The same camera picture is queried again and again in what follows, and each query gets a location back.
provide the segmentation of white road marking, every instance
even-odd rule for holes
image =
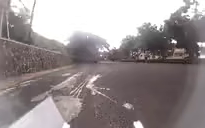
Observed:
[[[65,123],[63,124],[62,128],[70,128],[70,125],[65,122]]]
[[[27,84],[27,83],[35,82],[35,81],[37,81],[37,79],[36,79],[36,80],[28,80],[28,81],[24,81],[24,82],[22,82],[22,83],[20,83],[20,84]]]
[[[70,76],[70,75],[71,75],[71,73],[62,74],[63,77]]]
[[[50,93],[49,91],[41,93],[40,95],[33,97],[31,99],[31,102],[38,102],[38,101],[44,100],[47,96],[50,95],[49,93]]]
[[[138,120],[138,121],[134,121],[133,125],[135,128],[144,128],[142,123]]]
[[[31,99],[31,102],[37,102],[37,101],[44,100],[47,96],[51,94],[52,91],[60,90],[65,87],[72,88],[77,81],[77,77],[79,77],[80,75],[82,75],[82,72],[79,72],[79,73],[74,74],[73,76],[70,76],[65,81],[61,82],[60,84],[53,86],[50,90],[33,97]]]
[[[65,87],[72,88],[77,81],[77,77],[81,76],[82,74],[83,74],[82,72],[79,72],[79,73],[76,73],[76,74],[70,76],[67,80],[54,86],[52,88],[52,90],[60,90],[60,89],[65,88]]]
[[[133,105],[130,104],[130,103],[124,103],[122,106],[125,107],[128,110],[134,110]]]
[[[91,90],[92,95],[99,94],[99,95],[109,99],[110,101],[112,101],[114,103],[117,103],[117,101],[113,100],[109,96],[107,96],[107,95],[103,94],[102,92],[98,91],[97,87],[94,86],[94,82],[100,77],[101,77],[101,75],[99,75],[99,74],[95,75],[95,76],[92,76],[91,79],[89,80],[89,82],[87,83],[86,88]]]

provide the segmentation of utility pole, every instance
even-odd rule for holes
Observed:
[[[28,33],[28,40],[30,40],[31,38],[31,32],[32,32],[32,24],[33,24],[33,18],[34,18],[34,10],[35,10],[35,6],[36,6],[36,1],[37,0],[34,0],[34,4],[33,4],[33,7],[32,7],[32,11],[31,11],[31,19],[30,19],[30,30],[29,30],[29,33]]]
[[[6,11],[6,31],[7,31],[7,38],[10,39],[10,34],[9,34],[9,11],[10,11],[10,3],[11,0],[8,0],[7,3],[7,11]]]
[[[0,37],[2,37],[3,18],[4,18],[4,8],[1,10],[1,19],[0,19]]]

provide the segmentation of curb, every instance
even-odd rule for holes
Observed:
[[[68,65],[68,66],[64,66],[64,67],[60,67],[60,68],[49,69],[49,70],[44,70],[44,71],[41,71],[41,72],[35,72],[35,73],[29,73],[29,74],[21,75],[19,77],[24,77],[24,79],[21,78],[20,81],[14,80],[13,83],[7,84],[4,88],[0,88],[0,92],[4,91],[4,90],[8,90],[8,89],[18,88],[20,86],[19,83],[22,83],[23,81],[27,81],[27,80],[30,80],[30,79],[33,79],[33,78],[36,78],[36,77],[39,77],[39,76],[43,76],[43,75],[46,75],[46,74],[49,74],[49,73],[57,72],[59,70],[69,69],[69,68],[72,68],[73,66],[74,65],[72,64],[72,65]]]

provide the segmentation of white object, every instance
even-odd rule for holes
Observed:
[[[48,97],[9,128],[69,128],[54,101]]]
[[[134,125],[135,128],[144,128],[142,123],[139,120],[133,122],[133,125]]]

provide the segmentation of white vehicle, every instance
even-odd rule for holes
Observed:
[[[173,56],[167,57],[166,59],[184,60],[188,57],[189,57],[189,54],[186,53],[186,49],[184,49],[184,48],[175,48]]]

